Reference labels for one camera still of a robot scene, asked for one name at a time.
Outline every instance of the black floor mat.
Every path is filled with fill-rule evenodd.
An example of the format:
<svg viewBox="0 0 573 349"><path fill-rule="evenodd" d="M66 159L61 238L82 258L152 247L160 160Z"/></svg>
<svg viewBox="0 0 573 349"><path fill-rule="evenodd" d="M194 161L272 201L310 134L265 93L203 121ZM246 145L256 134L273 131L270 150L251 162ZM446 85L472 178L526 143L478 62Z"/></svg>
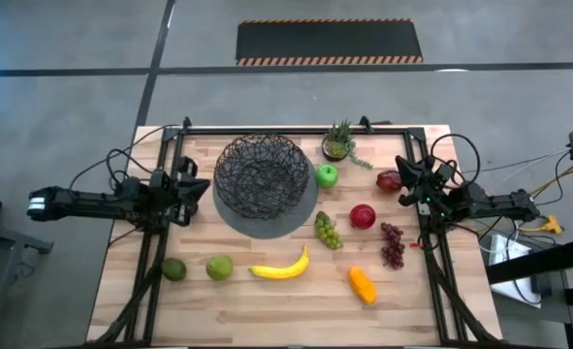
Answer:
<svg viewBox="0 0 573 349"><path fill-rule="evenodd" d="M423 61L408 18L245 20L237 37L241 66Z"/></svg>

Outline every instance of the green lime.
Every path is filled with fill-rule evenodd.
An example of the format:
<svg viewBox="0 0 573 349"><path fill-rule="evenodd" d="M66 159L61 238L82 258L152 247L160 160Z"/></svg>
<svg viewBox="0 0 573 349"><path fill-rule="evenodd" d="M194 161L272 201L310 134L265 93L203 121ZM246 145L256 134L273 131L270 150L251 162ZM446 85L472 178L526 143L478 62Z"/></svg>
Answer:
<svg viewBox="0 0 573 349"><path fill-rule="evenodd" d="M168 258L161 263L161 272L170 281L180 281L187 274L187 267L181 260Z"/></svg>
<svg viewBox="0 0 573 349"><path fill-rule="evenodd" d="M208 276L217 281L232 275L232 269L232 260L228 256L213 257L207 264Z"/></svg>

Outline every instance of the wooden tabletop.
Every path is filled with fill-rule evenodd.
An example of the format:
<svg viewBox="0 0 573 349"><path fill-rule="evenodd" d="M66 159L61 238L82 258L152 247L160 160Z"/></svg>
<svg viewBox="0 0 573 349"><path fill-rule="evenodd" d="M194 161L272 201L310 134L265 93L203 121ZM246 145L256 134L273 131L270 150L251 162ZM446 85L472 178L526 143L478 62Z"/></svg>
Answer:
<svg viewBox="0 0 573 349"><path fill-rule="evenodd" d="M422 126L428 145L450 132L446 125ZM138 129L136 139L154 127ZM161 132L134 147L132 155L154 168ZM185 136L182 154L194 159L197 177L213 178L215 162L234 136ZM314 166L325 163L320 136L289 136ZM398 204L398 194L386 194L375 185L379 172L394 169L396 155L406 156L402 137L357 136L357 154L374 170L355 166L349 159L335 163L339 181L333 189L321 189L314 212L296 231L282 238L254 239L227 226L215 208L212 186L200 200L200 210L189 227L171 225L166 257L187 266L181 282L165 278L161 284L153 345L176 346L276 346L276 345L417 345L438 344L423 252L409 248L420 234L416 209ZM456 159L451 139L442 140L435 155ZM136 166L129 174L146 177ZM357 204L368 204L377 222L368 230L356 230L348 213ZM314 216L324 210L337 223L344 247L332 251L314 237ZM407 246L404 268L383 267L379 250L384 245L379 225L387 222L404 230ZM111 238L132 226L116 222ZM101 277L88 339L102 334L129 300L133 288L142 233L133 233L110 248ZM501 338L491 290L478 249L477 238L464 231L448 235L459 292L475 316L493 335ZM306 245L310 264L305 273L288 280L267 280L252 275L254 265L289 266ZM235 264L225 281L211 280L207 261L225 254ZM377 301L363 305L348 283L351 266L361 267L376 286ZM137 335L143 330L147 297L140 309ZM447 323L453 333L450 306L444 302Z"/></svg>

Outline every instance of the yellow banana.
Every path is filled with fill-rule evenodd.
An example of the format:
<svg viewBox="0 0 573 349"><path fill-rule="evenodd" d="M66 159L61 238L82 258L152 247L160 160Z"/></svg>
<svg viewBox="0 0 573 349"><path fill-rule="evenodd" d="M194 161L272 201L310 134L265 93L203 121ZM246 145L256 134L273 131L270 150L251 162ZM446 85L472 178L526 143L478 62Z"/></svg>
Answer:
<svg viewBox="0 0 573 349"><path fill-rule="evenodd" d="M307 246L303 247L303 254L299 260L292 266L287 268L272 268L265 266L255 266L249 269L251 273L256 276L270 278L270 279L285 279L301 275L307 265L309 264L309 256L307 256Z"/></svg>

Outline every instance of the red apple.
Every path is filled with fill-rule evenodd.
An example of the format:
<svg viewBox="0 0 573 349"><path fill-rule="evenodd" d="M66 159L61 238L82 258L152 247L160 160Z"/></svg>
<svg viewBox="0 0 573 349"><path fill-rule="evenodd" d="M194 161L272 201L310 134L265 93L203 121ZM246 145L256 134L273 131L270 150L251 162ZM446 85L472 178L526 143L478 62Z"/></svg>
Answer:
<svg viewBox="0 0 573 349"><path fill-rule="evenodd" d="M351 209L351 223L360 229L368 229L374 224L376 213L368 205L357 205Z"/></svg>
<svg viewBox="0 0 573 349"><path fill-rule="evenodd" d="M388 193L396 192L402 188L400 173L396 170L384 171L376 177L376 185Z"/></svg>

